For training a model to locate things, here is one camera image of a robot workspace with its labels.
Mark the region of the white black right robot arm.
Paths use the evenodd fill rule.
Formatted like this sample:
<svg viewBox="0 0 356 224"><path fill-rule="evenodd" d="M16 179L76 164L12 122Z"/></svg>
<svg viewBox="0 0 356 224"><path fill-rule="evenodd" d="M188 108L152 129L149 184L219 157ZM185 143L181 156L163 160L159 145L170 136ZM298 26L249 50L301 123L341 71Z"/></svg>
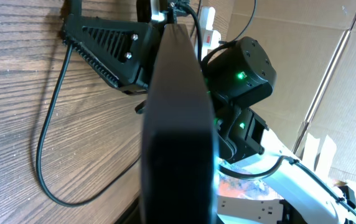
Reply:
<svg viewBox="0 0 356 224"><path fill-rule="evenodd" d="M112 88L147 94L141 197L123 223L348 223L349 187L329 187L287 150L252 106L269 97L276 72L244 37L208 55L178 17L188 1L138 1L135 22L82 15L63 23L76 51Z"/></svg>

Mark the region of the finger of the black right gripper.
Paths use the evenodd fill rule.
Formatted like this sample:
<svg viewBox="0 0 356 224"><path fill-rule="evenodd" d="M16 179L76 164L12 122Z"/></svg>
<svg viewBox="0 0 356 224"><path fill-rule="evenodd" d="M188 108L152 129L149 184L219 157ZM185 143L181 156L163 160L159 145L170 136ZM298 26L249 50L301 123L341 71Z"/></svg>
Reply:
<svg viewBox="0 0 356 224"><path fill-rule="evenodd" d="M108 86L127 95L147 92L153 65L153 27L149 24L71 14L62 31Z"/></svg>

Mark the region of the white power strip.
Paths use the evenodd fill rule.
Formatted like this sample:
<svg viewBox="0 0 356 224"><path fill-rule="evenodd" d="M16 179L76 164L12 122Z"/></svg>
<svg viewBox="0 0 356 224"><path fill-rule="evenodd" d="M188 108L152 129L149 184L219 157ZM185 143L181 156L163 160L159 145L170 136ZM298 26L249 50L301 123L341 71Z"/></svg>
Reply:
<svg viewBox="0 0 356 224"><path fill-rule="evenodd" d="M199 24L201 29L202 51L201 59L203 59L209 50L216 49L222 39L221 33L213 28L216 10L214 7L202 6L200 8Z"/></svg>

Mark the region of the Samsung Galaxy smartphone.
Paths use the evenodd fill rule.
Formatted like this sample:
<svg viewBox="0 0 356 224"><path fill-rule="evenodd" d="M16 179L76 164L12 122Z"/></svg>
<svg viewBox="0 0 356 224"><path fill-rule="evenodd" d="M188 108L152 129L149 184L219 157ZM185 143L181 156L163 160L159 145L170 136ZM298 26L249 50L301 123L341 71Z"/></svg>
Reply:
<svg viewBox="0 0 356 224"><path fill-rule="evenodd" d="M168 24L144 115L144 223L214 223L218 151L213 108L187 29Z"/></svg>

